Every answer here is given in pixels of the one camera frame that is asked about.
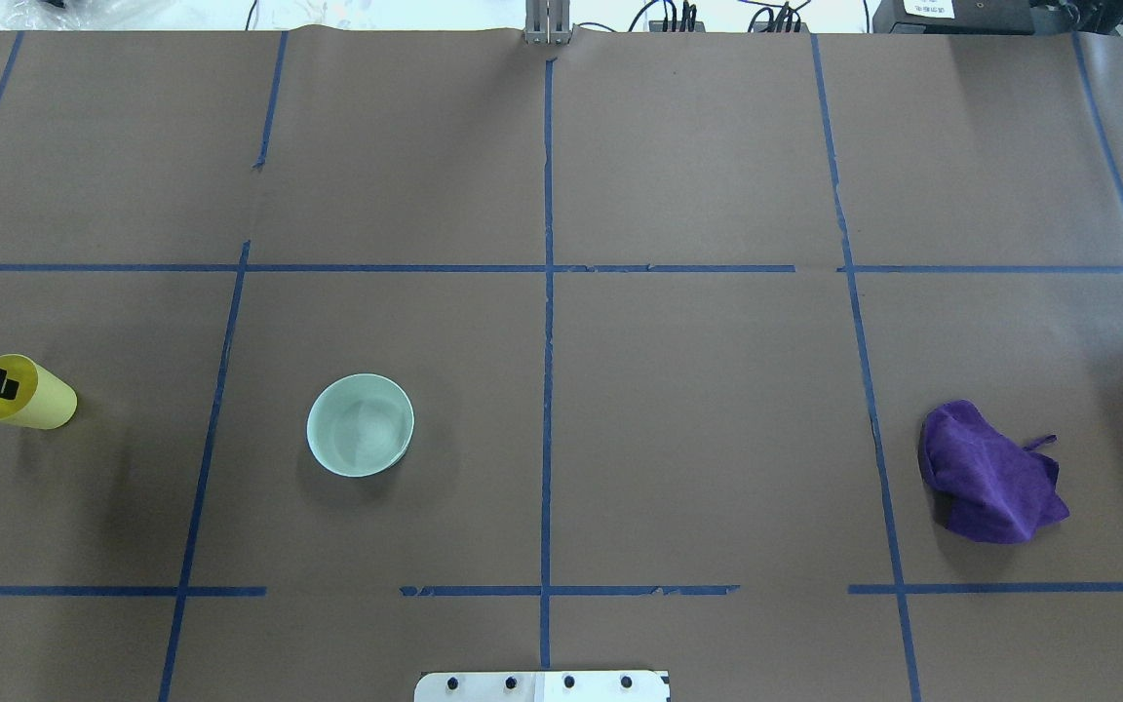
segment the yellow cup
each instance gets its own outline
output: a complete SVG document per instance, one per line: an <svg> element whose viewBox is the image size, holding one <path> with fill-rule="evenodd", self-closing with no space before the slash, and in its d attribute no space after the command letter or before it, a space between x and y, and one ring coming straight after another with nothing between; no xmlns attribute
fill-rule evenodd
<svg viewBox="0 0 1123 702"><path fill-rule="evenodd" d="M19 383L17 399L0 396L0 422L30 428L55 428L76 413L76 392L28 356L0 356L0 368Z"/></svg>

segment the white background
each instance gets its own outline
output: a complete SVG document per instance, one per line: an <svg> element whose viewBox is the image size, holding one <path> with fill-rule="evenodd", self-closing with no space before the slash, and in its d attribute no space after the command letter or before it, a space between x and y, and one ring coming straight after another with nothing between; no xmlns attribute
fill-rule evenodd
<svg viewBox="0 0 1123 702"><path fill-rule="evenodd" d="M682 8L683 0L675 1ZM870 13L879 1L868 0ZM65 11L39 0L0 0L0 28L239 30L252 2L69 0L71 9ZM572 0L572 21L597 21L624 31L641 6L640 0ZM699 8L699 18L709 31L745 31L757 9L739 0L701 0ZM654 9L647 16L659 18L660 12ZM860 0L812 0L802 16L815 33L865 30ZM254 28L281 30L323 24L358 30L474 30L522 27L524 18L524 0L259 0Z"/></svg>

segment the cable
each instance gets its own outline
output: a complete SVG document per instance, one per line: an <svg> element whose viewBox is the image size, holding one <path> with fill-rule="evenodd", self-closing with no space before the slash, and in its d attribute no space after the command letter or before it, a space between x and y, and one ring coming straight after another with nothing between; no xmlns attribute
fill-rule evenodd
<svg viewBox="0 0 1123 702"><path fill-rule="evenodd" d="M1063 3L1061 8L1068 10L1069 17L1074 18L1072 30L1077 31L1077 27L1083 22L1083 12L1077 9L1077 4Z"/></svg>
<svg viewBox="0 0 1123 702"><path fill-rule="evenodd" d="M752 19L748 22L748 31L757 30L757 20L761 19L761 12L770 12L770 17L765 22L765 28L760 30L761 34L800 31L800 27L803 27L803 18L800 17L800 9L807 3L812 3L812 0L805 0L805 3L800 4L800 8L793 8L791 3L748 3L761 6L760 10L752 13ZM779 10L779 15L777 15L777 17L775 17L774 10Z"/></svg>
<svg viewBox="0 0 1123 702"><path fill-rule="evenodd" d="M636 31L636 24L639 22L639 18L642 18L643 12L647 12L647 9L651 8L652 4L657 3L665 3L664 4L665 9L673 10L674 18L675 19L678 18L678 8L677 4L674 4L674 0L651 0L651 3L643 4L642 8L640 8L640 11L636 12L636 18L631 20L631 26L627 27L627 31ZM665 30L665 28L667 28L669 24L669 16L667 15L665 19L661 19L661 22L663 22L661 28L663 30Z"/></svg>
<svg viewBox="0 0 1123 702"><path fill-rule="evenodd" d="M254 12L257 9L258 0L254 0L254 4L249 4L249 13L246 15L246 31L249 31L249 20L254 18Z"/></svg>
<svg viewBox="0 0 1123 702"><path fill-rule="evenodd" d="M761 18L761 12L768 12L770 13L770 19L774 18L774 8L770 8L768 4L764 6L764 8L757 10L757 13L752 15L752 19L749 19L748 31L752 31L754 28L757 28L757 19Z"/></svg>

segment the black cable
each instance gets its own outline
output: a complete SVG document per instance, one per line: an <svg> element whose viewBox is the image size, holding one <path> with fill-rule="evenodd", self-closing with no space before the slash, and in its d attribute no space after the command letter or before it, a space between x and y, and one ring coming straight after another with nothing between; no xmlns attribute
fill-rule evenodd
<svg viewBox="0 0 1123 702"><path fill-rule="evenodd" d="M254 4L249 4L249 13L246 15L246 31L249 31L249 20L254 18L254 11L258 9L258 0L254 0Z"/></svg>
<svg viewBox="0 0 1123 702"><path fill-rule="evenodd" d="M639 22L639 18L642 18L643 17L643 12L647 12L647 9L651 8L652 4L657 4L657 3L665 3L665 9L667 9L667 10L669 10L669 9L673 8L674 9L674 17L675 18L678 17L678 8L677 8L676 4L674 4L674 0L651 0L651 3L643 4L642 8L640 8L640 11L636 12L636 18L631 20L631 26L627 27L627 31L636 31L636 24ZM668 24L669 24L669 17L668 17L668 15L667 15L667 17L665 19L661 19L661 22L663 22L661 24L661 28L665 28L665 27L668 26Z"/></svg>
<svg viewBox="0 0 1123 702"><path fill-rule="evenodd" d="M757 10L757 13L752 15L752 19L750 19L750 21L748 22L748 31L752 31L754 28L757 28L757 19L761 18L761 12L768 12L770 13L770 19L774 18L774 8L772 8L772 6L768 4L764 6L764 8Z"/></svg>

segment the metal bracket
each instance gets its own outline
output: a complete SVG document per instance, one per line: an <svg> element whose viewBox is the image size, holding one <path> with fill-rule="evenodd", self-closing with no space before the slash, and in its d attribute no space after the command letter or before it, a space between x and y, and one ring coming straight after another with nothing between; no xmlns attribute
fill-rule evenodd
<svg viewBox="0 0 1123 702"><path fill-rule="evenodd" d="M570 44L570 0L527 0L527 44Z"/></svg>
<svg viewBox="0 0 1123 702"><path fill-rule="evenodd" d="M538 671L428 674L414 702L669 702L664 671Z"/></svg>

